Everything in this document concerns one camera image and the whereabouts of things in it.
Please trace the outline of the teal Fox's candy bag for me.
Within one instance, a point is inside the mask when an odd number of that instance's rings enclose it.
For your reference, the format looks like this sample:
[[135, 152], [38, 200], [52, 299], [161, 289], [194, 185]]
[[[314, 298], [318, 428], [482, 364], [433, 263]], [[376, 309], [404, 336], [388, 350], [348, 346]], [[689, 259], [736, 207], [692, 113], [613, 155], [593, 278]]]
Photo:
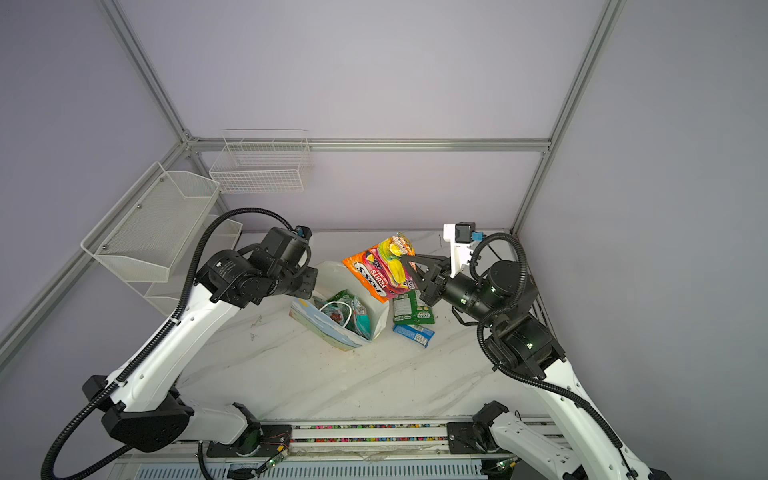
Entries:
[[367, 308], [357, 298], [350, 301], [352, 317], [349, 325], [352, 330], [366, 340], [372, 339], [372, 324], [367, 312]]
[[346, 325], [352, 317], [350, 301], [353, 296], [348, 290], [342, 290], [327, 300], [319, 310], [339, 325]]

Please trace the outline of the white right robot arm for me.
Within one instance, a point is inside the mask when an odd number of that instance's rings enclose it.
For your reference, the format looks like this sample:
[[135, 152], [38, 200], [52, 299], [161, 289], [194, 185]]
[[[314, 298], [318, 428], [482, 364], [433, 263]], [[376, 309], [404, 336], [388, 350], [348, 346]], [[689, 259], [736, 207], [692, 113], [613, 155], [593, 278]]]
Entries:
[[537, 290], [524, 257], [498, 260], [485, 274], [453, 274], [450, 258], [434, 255], [406, 256], [402, 263], [427, 304], [444, 301], [471, 317], [493, 370], [531, 388], [568, 445], [527, 427], [500, 403], [476, 415], [482, 439], [519, 456], [547, 479], [669, 478], [621, 440], [581, 387], [552, 332], [529, 313]]

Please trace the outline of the white printed paper bag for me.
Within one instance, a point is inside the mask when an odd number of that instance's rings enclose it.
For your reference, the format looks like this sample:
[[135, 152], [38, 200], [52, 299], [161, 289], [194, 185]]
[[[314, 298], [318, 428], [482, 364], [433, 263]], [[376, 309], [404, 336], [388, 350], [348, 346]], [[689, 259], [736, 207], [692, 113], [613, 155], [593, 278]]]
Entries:
[[371, 344], [390, 323], [390, 304], [374, 298], [341, 263], [323, 262], [309, 300], [294, 299], [289, 315], [331, 346]]

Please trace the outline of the orange Fox's candy bag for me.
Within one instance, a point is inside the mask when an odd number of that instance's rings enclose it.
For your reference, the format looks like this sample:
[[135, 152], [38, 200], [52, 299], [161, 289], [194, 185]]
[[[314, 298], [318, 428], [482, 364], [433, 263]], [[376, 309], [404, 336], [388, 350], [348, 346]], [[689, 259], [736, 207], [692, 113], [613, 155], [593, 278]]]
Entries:
[[345, 258], [342, 264], [374, 299], [385, 303], [415, 290], [416, 285], [401, 261], [415, 250], [402, 233], [390, 236], [361, 253]]

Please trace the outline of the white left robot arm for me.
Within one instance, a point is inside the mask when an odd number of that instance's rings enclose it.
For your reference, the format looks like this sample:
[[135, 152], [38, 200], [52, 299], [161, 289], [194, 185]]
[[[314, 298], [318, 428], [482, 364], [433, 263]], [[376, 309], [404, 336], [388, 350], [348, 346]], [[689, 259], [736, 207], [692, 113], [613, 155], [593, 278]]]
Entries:
[[317, 278], [310, 257], [303, 243], [255, 244], [221, 251], [194, 271], [181, 309], [119, 369], [85, 384], [107, 434], [145, 453], [177, 441], [211, 441], [252, 452], [262, 428], [247, 407], [185, 398], [176, 381], [213, 334], [246, 306], [276, 295], [308, 298]]

